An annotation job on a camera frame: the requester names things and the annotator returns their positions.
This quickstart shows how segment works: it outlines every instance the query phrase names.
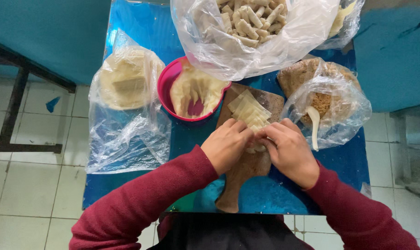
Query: hand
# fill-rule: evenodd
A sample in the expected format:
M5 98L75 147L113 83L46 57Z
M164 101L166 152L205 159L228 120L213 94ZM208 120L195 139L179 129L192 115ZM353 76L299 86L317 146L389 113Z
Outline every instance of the hand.
M316 184L318 163L301 130L289 118L264 127L255 138L268 149L273 165L281 173L306 190Z
M216 173L221 175L239 160L247 143L253 138L254 133L247 128L245 122L237 122L231 118L210 134L201 149L212 163Z

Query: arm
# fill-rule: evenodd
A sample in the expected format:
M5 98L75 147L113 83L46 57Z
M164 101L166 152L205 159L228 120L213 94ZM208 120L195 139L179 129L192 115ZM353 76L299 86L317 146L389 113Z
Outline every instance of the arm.
M139 249L137 237L168 206L217 178L204 152L195 146L88 207L71 229L70 249Z
M71 229L70 249L139 249L142 230L179 198L204 188L240 158L253 137L230 119L187 154L127 182L88 207Z
M285 118L263 128L257 140L267 147L279 171L318 203L346 249L420 249L416 239L392 218L388 207L342 183L334 171L319 164L291 120Z
M392 218L390 208L342 183L335 171L318 164L318 181L307 193L346 249L420 249L417 240Z

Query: right hand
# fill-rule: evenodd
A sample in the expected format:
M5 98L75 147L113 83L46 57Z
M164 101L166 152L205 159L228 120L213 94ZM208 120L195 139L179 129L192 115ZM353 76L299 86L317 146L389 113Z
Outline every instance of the right hand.
M273 165L281 173L305 190L316 184L318 163L301 130L289 118L264 127L255 138L268 149Z

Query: blue wall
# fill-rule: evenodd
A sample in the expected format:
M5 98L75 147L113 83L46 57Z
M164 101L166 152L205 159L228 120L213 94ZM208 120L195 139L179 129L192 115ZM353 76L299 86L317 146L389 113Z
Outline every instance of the blue wall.
M0 43L77 84L90 84L102 64L110 4L0 0ZM0 69L0 74L9 72Z
M78 84L102 62L110 0L0 0L0 43ZM355 37L358 79L374 111L420 104L420 7L370 10ZM0 74L14 69L0 67Z
M358 80L375 112L420 104L420 7L363 14L354 45Z

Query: red sweater sleeve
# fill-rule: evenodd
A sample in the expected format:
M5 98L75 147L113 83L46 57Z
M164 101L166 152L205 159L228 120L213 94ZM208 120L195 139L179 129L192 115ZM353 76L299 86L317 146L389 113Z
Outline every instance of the red sweater sleeve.
M140 249L142 230L179 198L218 174L199 146L121 187L88 207L73 226L70 249Z
M320 176L307 193L341 236L345 249L420 250L417 240L392 218L390 208L342 183L321 163L318 165Z

